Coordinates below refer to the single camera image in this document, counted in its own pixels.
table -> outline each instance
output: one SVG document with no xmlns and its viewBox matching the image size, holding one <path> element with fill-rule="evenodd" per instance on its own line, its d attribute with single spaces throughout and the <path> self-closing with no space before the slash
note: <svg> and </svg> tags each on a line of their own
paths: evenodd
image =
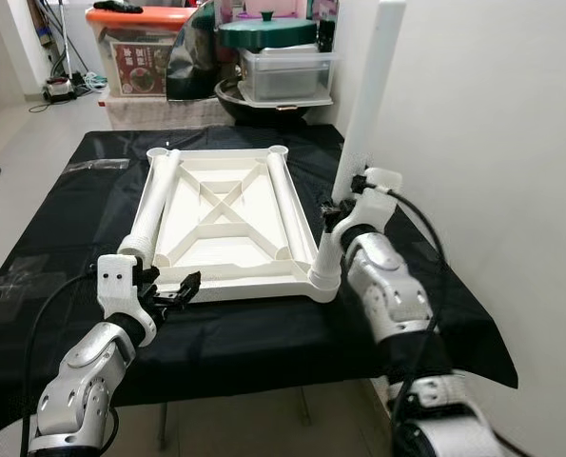
<svg viewBox="0 0 566 457">
<path fill-rule="evenodd" d="M 0 428 L 20 417 L 22 355 L 37 309 L 66 279 L 99 255 L 115 252 L 129 233 L 148 172 L 148 149 L 287 146 L 289 171 L 318 243 L 320 205 L 330 195 L 342 142 L 331 126 L 88 133 L 0 269 Z M 433 249 L 401 210 L 386 234 L 436 306 Z M 456 367 L 517 387 L 515 367 L 492 318 L 455 275 L 449 295 L 440 329 Z M 33 357 L 35 402 L 66 351 L 101 319 L 95 297 L 95 284 L 80 284 L 44 316 Z M 171 313 L 155 341 L 139 350 L 113 404 L 164 403 L 381 375 L 361 305 L 343 284 L 336 300 L 325 305 L 282 297 L 202 304 Z"/>
</svg>

white tray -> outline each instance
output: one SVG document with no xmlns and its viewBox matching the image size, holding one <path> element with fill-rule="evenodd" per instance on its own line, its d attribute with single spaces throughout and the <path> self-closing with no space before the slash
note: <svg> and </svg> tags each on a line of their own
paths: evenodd
<svg viewBox="0 0 566 457">
<path fill-rule="evenodd" d="M 199 270 L 197 303 L 283 295 L 333 299 L 335 291 L 320 290 L 307 279 L 317 247 L 286 167 L 287 151 L 283 146 L 180 151 L 155 240 L 160 293 L 176 291 Z M 147 156 L 153 162 L 170 153 L 156 148 Z M 139 211 L 153 172 L 152 167 Z"/>
</svg>

storage box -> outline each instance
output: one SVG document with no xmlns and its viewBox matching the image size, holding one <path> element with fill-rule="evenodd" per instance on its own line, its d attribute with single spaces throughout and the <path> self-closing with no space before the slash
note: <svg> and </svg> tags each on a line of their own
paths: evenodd
<svg viewBox="0 0 566 457">
<path fill-rule="evenodd" d="M 172 45 L 196 9 L 143 7 L 139 14 L 90 9 L 112 96 L 165 96 Z"/>
<path fill-rule="evenodd" d="M 243 81 L 239 89 L 249 104 L 259 106 L 317 106 L 331 104 L 329 95 L 332 52 L 318 52 L 316 45 L 242 50 Z"/>
</svg>

red label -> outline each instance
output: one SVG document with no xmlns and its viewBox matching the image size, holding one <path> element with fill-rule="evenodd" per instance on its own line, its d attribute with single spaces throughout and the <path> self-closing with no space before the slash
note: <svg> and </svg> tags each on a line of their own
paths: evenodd
<svg viewBox="0 0 566 457">
<path fill-rule="evenodd" d="M 152 43 L 112 43 L 123 95 L 166 93 L 166 67 L 170 45 Z"/>
</svg>

floor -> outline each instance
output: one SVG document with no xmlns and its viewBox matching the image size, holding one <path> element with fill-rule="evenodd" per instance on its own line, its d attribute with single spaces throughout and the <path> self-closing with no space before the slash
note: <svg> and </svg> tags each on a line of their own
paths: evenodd
<svg viewBox="0 0 566 457">
<path fill-rule="evenodd" d="M 0 266 L 84 134 L 110 129 L 98 96 L 30 114 L 0 110 Z M 362 382 L 305 387 L 312 424 L 303 425 L 296 388 L 172 403 L 166 448 L 158 450 L 158 406 L 120 408 L 116 456 L 386 456 L 385 421 Z"/>
</svg>

